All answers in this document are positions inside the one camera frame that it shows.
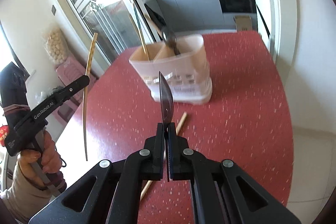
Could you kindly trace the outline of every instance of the metal rivet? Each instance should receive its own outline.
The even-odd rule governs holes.
[[[106,168],[106,167],[109,167],[110,166],[110,162],[108,160],[102,160],[100,163],[99,163],[99,166],[101,168]]]
[[[143,150],[140,150],[139,153],[141,156],[148,156],[150,154],[150,151],[148,149],[143,149]]]
[[[185,150],[183,150],[183,154],[184,155],[188,155],[188,156],[190,156],[190,155],[192,155],[194,153],[194,151],[192,150],[192,149],[190,149],[190,148],[186,148]]]
[[[232,160],[224,160],[223,165],[224,165],[224,167],[230,168],[230,167],[233,166],[233,161]]]

